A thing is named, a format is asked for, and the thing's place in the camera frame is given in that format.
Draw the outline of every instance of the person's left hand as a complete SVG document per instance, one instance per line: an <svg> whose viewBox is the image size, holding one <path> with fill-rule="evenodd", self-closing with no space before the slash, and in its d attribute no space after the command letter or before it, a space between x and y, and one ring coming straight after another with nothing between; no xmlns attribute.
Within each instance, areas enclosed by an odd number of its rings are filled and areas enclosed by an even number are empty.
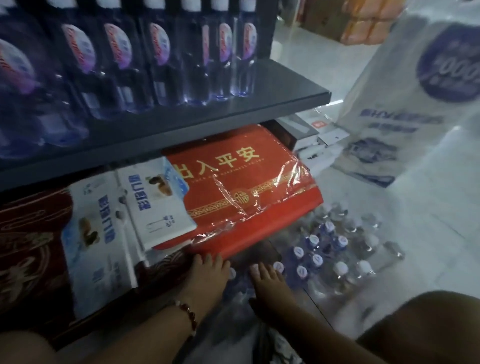
<svg viewBox="0 0 480 364"><path fill-rule="evenodd" d="M198 254L193 258L189 276L177 299L190 306L198 323L220 302L229 269L230 262L223 262L220 255L215 261L210 254L203 260Z"/></svg>

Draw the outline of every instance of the person's right hand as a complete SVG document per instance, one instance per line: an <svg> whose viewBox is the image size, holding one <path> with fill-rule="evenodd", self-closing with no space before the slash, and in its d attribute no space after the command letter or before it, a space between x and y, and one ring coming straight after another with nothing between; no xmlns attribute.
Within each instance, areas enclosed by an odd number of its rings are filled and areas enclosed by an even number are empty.
<svg viewBox="0 0 480 364"><path fill-rule="evenodd" d="M293 292L281 273L272 266L258 265L258 272L250 267L250 277L255 287L256 298L249 300L255 314L272 327L278 318L288 315L297 306Z"/></svg>

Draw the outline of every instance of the leg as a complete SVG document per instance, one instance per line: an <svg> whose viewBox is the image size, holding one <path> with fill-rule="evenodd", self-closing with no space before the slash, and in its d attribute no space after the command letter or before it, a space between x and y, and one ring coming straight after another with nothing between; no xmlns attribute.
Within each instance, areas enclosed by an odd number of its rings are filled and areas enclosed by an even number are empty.
<svg viewBox="0 0 480 364"><path fill-rule="evenodd" d="M55 362L55 351L43 337L25 331L0 334L0 363L54 364Z"/></svg>
<svg viewBox="0 0 480 364"><path fill-rule="evenodd" d="M480 300L459 293L424 293L367 330L357 343L385 361L478 363Z"/></svg>

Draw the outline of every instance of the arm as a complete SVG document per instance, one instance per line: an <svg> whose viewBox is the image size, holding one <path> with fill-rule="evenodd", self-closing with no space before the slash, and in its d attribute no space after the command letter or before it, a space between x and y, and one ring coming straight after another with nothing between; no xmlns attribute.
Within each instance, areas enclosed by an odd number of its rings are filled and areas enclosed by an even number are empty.
<svg viewBox="0 0 480 364"><path fill-rule="evenodd" d="M228 279L230 262L218 255L205 261L193 260L186 284L178 297L190 306L198 324L220 301ZM84 364L167 364L171 363L192 333L192 323L185 311L169 306L105 350L85 360Z"/></svg>
<svg viewBox="0 0 480 364"><path fill-rule="evenodd" d="M355 341L333 331L301 309L283 276L260 263L260 275L251 270L256 299L254 312L275 328L307 364L385 364Z"/></svg>

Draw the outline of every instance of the pink and purple label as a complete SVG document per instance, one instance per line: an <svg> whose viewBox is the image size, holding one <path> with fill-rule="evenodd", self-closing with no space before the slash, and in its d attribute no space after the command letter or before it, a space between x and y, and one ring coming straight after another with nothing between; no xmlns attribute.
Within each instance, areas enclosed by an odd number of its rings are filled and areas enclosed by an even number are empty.
<svg viewBox="0 0 480 364"><path fill-rule="evenodd" d="M243 31L243 58L247 60L257 49L257 29L252 23L246 23Z"/></svg>
<svg viewBox="0 0 480 364"><path fill-rule="evenodd" d="M0 67L5 78L22 95L28 95L35 89L35 70L27 56L3 39L0 39Z"/></svg>
<svg viewBox="0 0 480 364"><path fill-rule="evenodd" d="M90 38L74 25L63 24L61 28L77 60L78 67L83 73L89 73L96 63L96 53Z"/></svg>
<svg viewBox="0 0 480 364"><path fill-rule="evenodd" d="M232 54L232 29L226 23L220 24L220 62L226 62Z"/></svg>
<svg viewBox="0 0 480 364"><path fill-rule="evenodd" d="M161 66L168 62L170 58L170 39L161 26L150 23L150 35L156 63Z"/></svg>
<svg viewBox="0 0 480 364"><path fill-rule="evenodd" d="M105 24L113 58L121 70L127 68L132 61L132 45L123 30L114 24Z"/></svg>
<svg viewBox="0 0 480 364"><path fill-rule="evenodd" d="M210 61L210 29L208 25L202 27L202 42L204 47L204 66Z"/></svg>

